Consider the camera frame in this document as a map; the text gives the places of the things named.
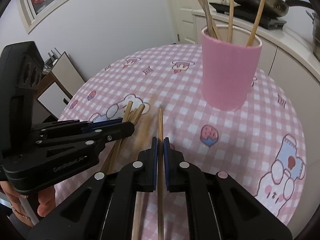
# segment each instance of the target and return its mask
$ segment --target round table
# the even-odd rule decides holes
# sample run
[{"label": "round table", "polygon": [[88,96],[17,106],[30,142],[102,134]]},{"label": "round table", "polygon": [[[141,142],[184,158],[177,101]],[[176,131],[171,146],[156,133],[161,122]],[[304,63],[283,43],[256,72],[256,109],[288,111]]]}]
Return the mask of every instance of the round table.
[{"label": "round table", "polygon": [[[202,54],[198,45],[169,45],[139,51],[109,65],[70,101],[60,120],[94,122],[123,116],[129,100],[133,108],[146,105],[164,110],[164,136],[185,160],[202,171],[226,171],[284,224],[301,197],[306,173],[302,126],[284,91],[262,70],[256,71],[244,105],[220,111],[202,97]],[[156,122],[151,128],[156,135]],[[115,168],[132,159],[134,138],[128,140]],[[100,169],[113,143],[106,144],[100,164],[56,187],[57,204]],[[141,239],[157,239],[156,192],[144,195]],[[184,193],[164,193],[166,239],[188,239]]]}]

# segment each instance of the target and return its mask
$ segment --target gingham pattern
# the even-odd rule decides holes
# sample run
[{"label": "gingham pattern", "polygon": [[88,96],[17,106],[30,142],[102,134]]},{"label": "gingham pattern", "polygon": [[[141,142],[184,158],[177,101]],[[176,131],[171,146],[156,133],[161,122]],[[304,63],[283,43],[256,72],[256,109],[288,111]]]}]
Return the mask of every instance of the gingham pattern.
[{"label": "gingham pattern", "polygon": [[[126,59],[131,57],[140,60],[124,68],[128,62]],[[172,61],[175,60],[195,64],[185,71],[174,73]],[[94,113],[104,115],[111,105],[128,94],[135,94],[143,102],[148,102],[151,94],[155,93],[155,106],[164,109],[164,136],[170,138],[170,143],[183,153],[185,160],[205,172],[226,171],[252,195],[257,194],[260,178],[270,172],[286,134],[295,137],[297,156],[306,163],[304,135],[295,110],[283,90],[262,70],[257,70],[252,90],[237,111],[224,112],[207,104],[202,98],[201,77],[201,46],[180,44],[139,51],[92,77],[75,94],[60,120],[89,120]],[[93,90],[96,95],[88,100]],[[78,103],[70,109],[76,100]],[[200,140],[201,128],[207,124],[219,133],[218,141],[211,147]],[[156,134],[155,124],[151,131]],[[117,170],[134,161],[130,156],[132,142],[133,139],[128,140],[116,164]],[[56,185],[58,204],[100,169],[112,145],[106,144],[100,154],[99,165]],[[304,179],[295,181],[290,200],[277,216],[284,224],[288,224],[299,203],[303,184]],[[156,240],[156,193],[145,194],[143,203],[141,239]],[[188,239],[184,194],[165,191],[164,223],[166,239]]]}]

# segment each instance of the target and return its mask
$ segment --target hand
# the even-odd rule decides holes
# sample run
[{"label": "hand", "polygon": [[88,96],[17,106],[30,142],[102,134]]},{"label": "hand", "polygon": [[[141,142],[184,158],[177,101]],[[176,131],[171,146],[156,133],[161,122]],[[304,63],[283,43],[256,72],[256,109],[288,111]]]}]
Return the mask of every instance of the hand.
[{"label": "hand", "polygon": [[[7,181],[0,181],[0,185],[4,193],[9,198],[12,207],[18,212],[18,213],[15,212],[17,217],[25,224],[32,226],[31,222],[22,216],[24,215],[27,217],[28,215],[26,214],[23,206],[19,201],[19,198],[28,198],[28,196],[24,196],[18,193],[16,190],[14,190],[12,185]],[[39,214],[39,216],[45,217],[56,206],[54,186],[41,190],[38,193],[38,201],[40,205],[38,207],[37,213]]]}]

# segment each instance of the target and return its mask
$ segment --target cup rim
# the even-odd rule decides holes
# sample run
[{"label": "cup rim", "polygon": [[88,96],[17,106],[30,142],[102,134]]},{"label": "cup rim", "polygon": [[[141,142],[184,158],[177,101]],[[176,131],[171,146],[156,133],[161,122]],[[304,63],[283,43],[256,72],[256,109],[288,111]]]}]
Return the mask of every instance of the cup rim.
[{"label": "cup rim", "polygon": [[[229,25],[227,25],[227,24],[217,24],[217,27],[218,27],[218,28],[219,28],[219,27],[220,27],[220,28],[228,28]],[[233,44],[233,43],[229,43],[229,42],[226,42],[226,41],[220,41],[220,40],[218,40],[218,39],[216,39],[216,38],[210,37],[209,35],[207,35],[207,34],[204,33],[204,31],[205,31],[207,28],[208,28],[207,26],[203,27],[203,28],[201,29],[201,33],[202,33],[203,35],[207,36],[209,39],[212,39],[213,41],[215,41],[215,42],[217,42],[217,43],[228,44],[229,46],[234,46],[234,47],[238,47],[238,48],[239,48],[239,47],[242,47],[242,48],[247,48],[247,49],[256,49],[256,48],[262,47],[262,40],[261,40],[256,34],[255,34],[254,38],[258,40],[259,45],[256,45],[256,46],[236,45],[236,44]],[[235,25],[233,25],[233,29],[236,29],[236,30],[240,30],[240,31],[242,31],[242,32],[245,32],[245,33],[249,34],[249,36],[250,36],[250,34],[251,34],[250,31],[248,31],[248,30],[246,30],[246,29],[244,29],[244,28],[235,26]]]}]

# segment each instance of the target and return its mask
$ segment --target metal pot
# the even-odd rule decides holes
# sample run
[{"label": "metal pot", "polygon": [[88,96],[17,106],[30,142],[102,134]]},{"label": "metal pot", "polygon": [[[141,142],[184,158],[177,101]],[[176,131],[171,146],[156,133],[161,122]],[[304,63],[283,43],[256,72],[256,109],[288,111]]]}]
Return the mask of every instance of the metal pot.
[{"label": "metal pot", "polygon": [[[260,5],[260,0],[235,0],[235,2],[254,11],[257,11]],[[303,6],[313,9],[311,3],[302,0],[266,0],[263,14],[272,18],[282,17],[288,13],[291,6]]]},{"label": "metal pot", "polygon": [[306,11],[306,13],[310,16],[313,22],[313,54],[315,54],[316,58],[320,61],[320,18],[316,13],[313,13],[312,15],[308,11]]}]

